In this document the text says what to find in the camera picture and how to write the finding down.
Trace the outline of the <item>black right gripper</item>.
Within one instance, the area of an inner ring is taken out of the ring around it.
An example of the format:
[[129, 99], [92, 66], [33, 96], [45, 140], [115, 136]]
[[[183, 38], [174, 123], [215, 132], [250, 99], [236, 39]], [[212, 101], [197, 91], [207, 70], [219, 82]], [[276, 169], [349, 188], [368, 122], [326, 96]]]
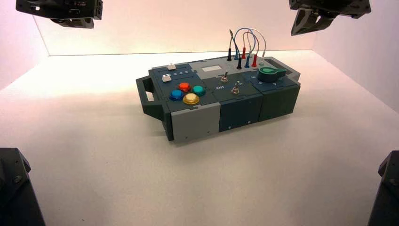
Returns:
[[362, 16], [371, 12], [368, 0], [289, 0], [288, 3], [290, 9], [298, 10], [292, 36], [315, 32], [318, 26], [330, 26], [337, 15]]

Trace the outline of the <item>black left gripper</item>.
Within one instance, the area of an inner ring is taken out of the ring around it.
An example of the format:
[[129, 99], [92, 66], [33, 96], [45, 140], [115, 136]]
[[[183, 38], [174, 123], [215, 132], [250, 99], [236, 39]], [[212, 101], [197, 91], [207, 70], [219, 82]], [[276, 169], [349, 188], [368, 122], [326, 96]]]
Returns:
[[69, 28], [93, 29], [93, 19], [102, 19], [102, 0], [16, 0], [19, 12], [49, 18]]

